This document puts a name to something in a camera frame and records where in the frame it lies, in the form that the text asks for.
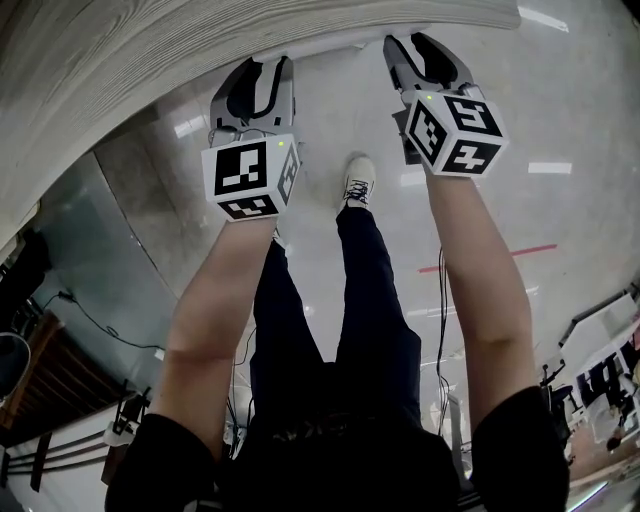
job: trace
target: white wall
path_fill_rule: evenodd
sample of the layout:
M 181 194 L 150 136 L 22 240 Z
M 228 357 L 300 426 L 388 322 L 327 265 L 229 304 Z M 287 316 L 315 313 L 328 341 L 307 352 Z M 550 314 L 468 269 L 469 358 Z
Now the white wall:
M 69 443 L 71 441 L 89 436 L 100 430 L 104 431 L 116 416 L 116 408 L 93 416 L 87 420 L 75 423 L 53 434 L 50 448 Z M 89 441 L 82 445 L 74 446 L 55 455 L 76 451 L 101 442 L 101 439 Z M 12 457 L 33 453 L 38 445 L 37 439 L 29 441 L 17 447 L 11 448 Z M 82 460 L 93 459 L 107 454 L 107 448 L 91 452 L 80 457 L 73 457 L 52 465 L 70 464 Z M 9 476 L 9 488 L 16 499 L 22 503 L 26 512 L 101 512 L 104 511 L 104 499 L 107 486 L 100 480 L 104 463 L 94 464 L 84 468 L 61 471 L 56 473 L 44 473 L 40 492 L 31 490 L 31 475 Z

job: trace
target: black shoelace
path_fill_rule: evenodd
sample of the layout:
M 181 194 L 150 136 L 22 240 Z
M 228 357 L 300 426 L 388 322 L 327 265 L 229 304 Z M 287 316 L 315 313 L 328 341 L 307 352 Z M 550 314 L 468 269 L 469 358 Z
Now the black shoelace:
M 363 205 L 368 206 L 367 194 L 369 193 L 369 183 L 361 180 L 352 180 L 349 188 L 344 191 L 344 199 L 355 199 Z

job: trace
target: trousers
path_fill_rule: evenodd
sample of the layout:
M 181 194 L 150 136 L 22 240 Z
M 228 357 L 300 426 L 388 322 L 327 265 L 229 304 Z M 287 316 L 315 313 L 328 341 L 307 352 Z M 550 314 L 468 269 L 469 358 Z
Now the trousers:
M 404 319 L 382 235 L 364 208 L 346 207 L 336 222 L 346 273 L 336 361 L 323 361 L 284 249 L 272 242 L 254 301 L 256 415 L 301 414 L 318 403 L 345 402 L 401 407 L 419 423 L 421 340 Z

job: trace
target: person's left arm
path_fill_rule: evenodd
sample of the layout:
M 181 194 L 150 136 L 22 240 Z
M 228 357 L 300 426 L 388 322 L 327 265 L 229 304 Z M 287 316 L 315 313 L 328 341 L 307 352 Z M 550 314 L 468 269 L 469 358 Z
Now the person's left arm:
M 226 224 L 176 306 L 163 373 L 107 511 L 180 511 L 213 489 L 226 402 L 276 219 Z

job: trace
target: white device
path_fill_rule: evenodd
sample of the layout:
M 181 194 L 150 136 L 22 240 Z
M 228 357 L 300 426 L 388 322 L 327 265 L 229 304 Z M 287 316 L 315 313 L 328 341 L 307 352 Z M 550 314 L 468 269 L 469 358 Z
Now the white device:
M 414 93 L 405 135 L 436 175 L 486 175 L 509 144 L 494 103 L 468 96 Z
M 231 142 L 202 152 L 207 201 L 229 221 L 283 213 L 300 169 L 293 135 Z

